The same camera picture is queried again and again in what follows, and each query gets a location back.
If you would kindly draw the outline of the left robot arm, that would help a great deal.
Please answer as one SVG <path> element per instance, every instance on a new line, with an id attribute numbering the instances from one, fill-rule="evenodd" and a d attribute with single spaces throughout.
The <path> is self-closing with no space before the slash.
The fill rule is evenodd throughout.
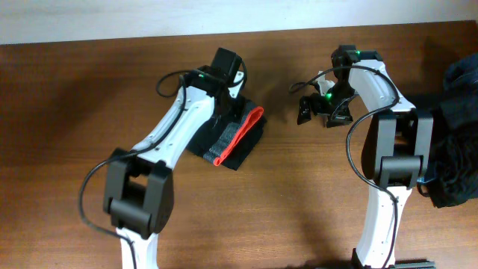
<path id="1" fill-rule="evenodd" d="M 174 206 L 173 170 L 199 129 L 235 106 L 245 81 L 242 58 L 219 48 L 210 65 L 180 72 L 174 103 L 141 142 L 111 154 L 103 210 L 120 239 L 124 268 L 158 266 L 158 236 Z"/>

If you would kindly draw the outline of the black leggings red waistband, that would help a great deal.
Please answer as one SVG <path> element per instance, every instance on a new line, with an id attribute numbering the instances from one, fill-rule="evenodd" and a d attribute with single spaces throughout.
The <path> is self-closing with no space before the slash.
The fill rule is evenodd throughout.
<path id="1" fill-rule="evenodd" d="M 240 98 L 239 106 L 201 125 L 187 150 L 218 167 L 237 170 L 264 133 L 264 108 Z"/>

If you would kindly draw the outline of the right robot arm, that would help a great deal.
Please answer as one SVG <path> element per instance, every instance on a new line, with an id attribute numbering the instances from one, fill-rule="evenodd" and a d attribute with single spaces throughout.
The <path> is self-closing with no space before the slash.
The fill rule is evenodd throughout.
<path id="1" fill-rule="evenodd" d="M 353 172 L 369 187 L 361 238 L 346 268 L 434 268 L 428 260 L 397 261 L 395 244 L 407 199 L 418 179 L 424 177 L 432 140 L 433 117 L 419 111 L 397 89 L 376 51 L 340 45 L 331 55 L 330 72 L 320 71 L 307 82 L 291 86 L 292 93 L 305 86 L 315 93 L 299 101 L 298 124 L 322 116 L 326 127 L 350 126 L 345 146 L 351 144 L 358 125 L 370 119 L 370 127 L 357 167 L 346 151 Z"/>

